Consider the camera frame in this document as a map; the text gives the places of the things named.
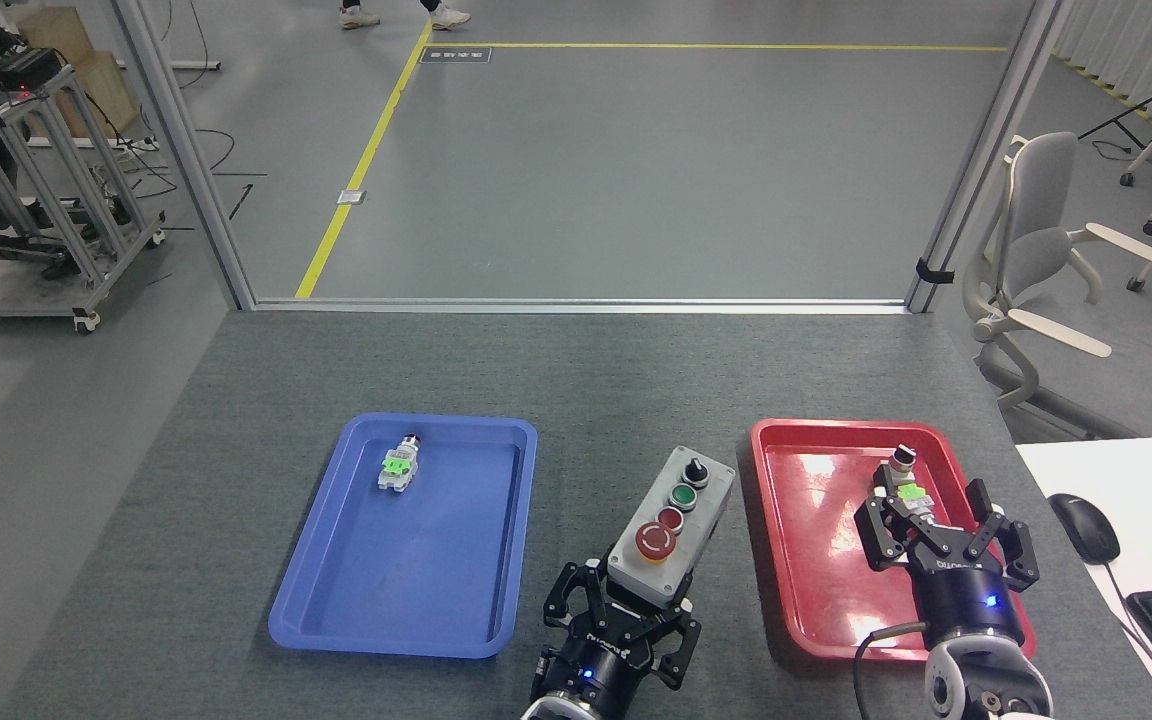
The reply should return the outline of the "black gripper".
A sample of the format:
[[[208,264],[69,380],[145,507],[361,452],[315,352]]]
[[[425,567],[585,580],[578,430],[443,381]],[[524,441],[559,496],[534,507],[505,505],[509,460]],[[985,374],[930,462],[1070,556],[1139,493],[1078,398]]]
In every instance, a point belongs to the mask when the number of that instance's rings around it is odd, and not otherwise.
[[[1041,577],[1029,526],[1007,520],[980,478],[968,484],[967,500],[978,521],[967,546],[968,559],[960,553],[942,559],[934,498],[924,488],[872,488],[854,515],[870,569],[909,566],[916,615],[925,624],[923,641],[929,650],[968,634],[1025,642],[1009,589],[1025,591]],[[987,551],[991,541],[1005,552],[1005,564]]]
[[[536,715],[626,717],[637,688],[657,676],[670,691],[684,684],[702,624],[691,602],[636,615],[617,602],[605,602],[602,560],[567,562],[544,602],[544,624],[562,626],[561,647],[544,647],[536,667]],[[588,611],[573,615],[570,596],[584,592]],[[657,644],[680,638],[672,651]]]

